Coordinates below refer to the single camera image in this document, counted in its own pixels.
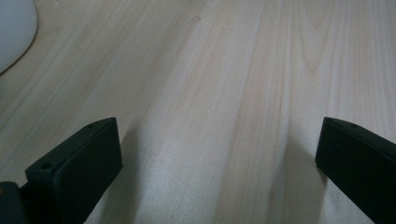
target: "wood grain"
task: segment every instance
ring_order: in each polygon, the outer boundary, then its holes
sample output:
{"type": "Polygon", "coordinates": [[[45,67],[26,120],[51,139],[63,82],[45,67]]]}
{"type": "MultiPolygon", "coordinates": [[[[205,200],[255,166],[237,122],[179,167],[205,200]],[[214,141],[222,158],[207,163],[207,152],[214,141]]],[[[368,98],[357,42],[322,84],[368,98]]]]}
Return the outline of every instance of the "wood grain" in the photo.
{"type": "Polygon", "coordinates": [[[323,117],[396,142],[391,0],[35,0],[0,76],[0,179],[117,117],[87,223],[372,223],[316,170],[323,117]]]}

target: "white object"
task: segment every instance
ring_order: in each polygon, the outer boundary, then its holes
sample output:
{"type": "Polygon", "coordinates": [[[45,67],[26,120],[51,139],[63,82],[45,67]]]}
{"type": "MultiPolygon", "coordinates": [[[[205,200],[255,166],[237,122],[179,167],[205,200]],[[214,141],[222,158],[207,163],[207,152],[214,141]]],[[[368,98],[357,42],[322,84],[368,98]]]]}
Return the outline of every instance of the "white object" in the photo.
{"type": "Polygon", "coordinates": [[[36,28],[33,0],[0,0],[0,73],[29,48],[36,28]]]}

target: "black object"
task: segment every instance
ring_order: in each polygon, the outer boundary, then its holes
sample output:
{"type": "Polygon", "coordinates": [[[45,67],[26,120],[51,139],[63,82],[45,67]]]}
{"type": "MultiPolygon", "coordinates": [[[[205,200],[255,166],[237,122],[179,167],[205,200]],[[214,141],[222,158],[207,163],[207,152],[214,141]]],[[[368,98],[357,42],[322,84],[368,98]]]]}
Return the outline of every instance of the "black object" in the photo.
{"type": "Polygon", "coordinates": [[[28,183],[0,183],[0,224],[83,223],[122,167],[116,119],[89,124],[26,169],[28,183]]]}
{"type": "Polygon", "coordinates": [[[325,118],[318,168],[375,223],[396,223],[396,145],[340,119],[325,118]]]}

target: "wooden surface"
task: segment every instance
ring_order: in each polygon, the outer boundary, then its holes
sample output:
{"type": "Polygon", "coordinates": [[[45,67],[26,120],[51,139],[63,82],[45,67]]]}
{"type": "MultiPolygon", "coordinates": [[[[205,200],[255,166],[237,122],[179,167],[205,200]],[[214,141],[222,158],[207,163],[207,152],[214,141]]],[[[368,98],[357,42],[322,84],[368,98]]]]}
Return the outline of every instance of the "wooden surface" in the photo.
{"type": "Polygon", "coordinates": [[[396,142],[396,2],[35,0],[0,76],[0,179],[117,117],[87,223],[371,223],[314,163],[324,116],[396,142]]]}

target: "white rounded object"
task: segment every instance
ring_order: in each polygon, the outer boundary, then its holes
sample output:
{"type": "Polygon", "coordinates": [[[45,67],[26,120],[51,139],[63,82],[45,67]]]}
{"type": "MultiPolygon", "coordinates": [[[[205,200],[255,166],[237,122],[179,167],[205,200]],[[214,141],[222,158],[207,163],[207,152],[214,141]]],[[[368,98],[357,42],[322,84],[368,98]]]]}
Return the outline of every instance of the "white rounded object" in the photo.
{"type": "Polygon", "coordinates": [[[36,29],[33,0],[0,0],[0,73],[29,48],[36,29]]]}

